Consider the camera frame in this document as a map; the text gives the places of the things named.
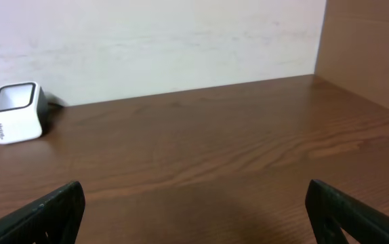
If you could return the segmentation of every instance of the wooden shelf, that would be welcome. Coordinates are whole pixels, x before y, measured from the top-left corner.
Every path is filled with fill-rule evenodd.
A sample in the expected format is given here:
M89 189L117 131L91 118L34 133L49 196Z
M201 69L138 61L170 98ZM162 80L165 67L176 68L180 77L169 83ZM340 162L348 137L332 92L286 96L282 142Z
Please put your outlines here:
M306 75L65 108L0 146L0 217L79 180L78 243L313 243L312 178L389 215L389 110Z

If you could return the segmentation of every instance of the white wall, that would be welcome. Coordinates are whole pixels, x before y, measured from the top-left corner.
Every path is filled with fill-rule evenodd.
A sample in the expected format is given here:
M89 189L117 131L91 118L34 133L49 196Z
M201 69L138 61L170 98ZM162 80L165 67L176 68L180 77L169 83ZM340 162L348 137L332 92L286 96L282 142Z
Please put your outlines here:
M325 0L0 0L0 86L67 105L311 74Z

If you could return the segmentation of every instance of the small white speaker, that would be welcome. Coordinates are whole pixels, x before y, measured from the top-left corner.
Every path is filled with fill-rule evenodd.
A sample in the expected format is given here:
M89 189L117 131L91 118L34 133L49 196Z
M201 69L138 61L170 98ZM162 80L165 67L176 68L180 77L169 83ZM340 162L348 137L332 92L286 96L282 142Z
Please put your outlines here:
M0 87L0 144L38 138L47 126L47 99L33 81Z

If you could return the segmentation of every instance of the wooden board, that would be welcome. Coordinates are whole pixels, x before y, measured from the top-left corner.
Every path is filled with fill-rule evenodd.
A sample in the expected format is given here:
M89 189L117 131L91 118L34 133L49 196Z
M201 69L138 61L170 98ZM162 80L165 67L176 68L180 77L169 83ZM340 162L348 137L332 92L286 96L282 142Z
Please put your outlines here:
M389 1L327 0L315 74L389 108Z
M311 75L65 108L0 146L0 217L79 180L78 243L313 243L311 178L389 214L389 110Z

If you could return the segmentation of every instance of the wooden side panel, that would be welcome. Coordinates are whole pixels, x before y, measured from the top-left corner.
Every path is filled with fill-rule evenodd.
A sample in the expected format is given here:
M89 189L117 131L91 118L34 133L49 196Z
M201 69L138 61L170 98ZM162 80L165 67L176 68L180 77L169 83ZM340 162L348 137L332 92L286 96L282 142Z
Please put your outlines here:
M389 1L328 0L315 74L389 108Z

